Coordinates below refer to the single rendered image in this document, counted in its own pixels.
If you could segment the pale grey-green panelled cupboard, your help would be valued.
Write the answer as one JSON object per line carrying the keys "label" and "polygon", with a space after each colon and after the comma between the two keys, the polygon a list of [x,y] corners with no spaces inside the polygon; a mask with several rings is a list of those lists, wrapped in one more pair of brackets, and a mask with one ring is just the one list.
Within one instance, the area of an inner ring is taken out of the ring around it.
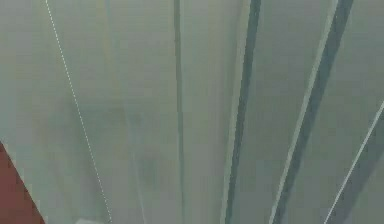
{"label": "pale grey-green panelled cupboard", "polygon": [[104,224],[382,224],[384,0],[46,0]]}

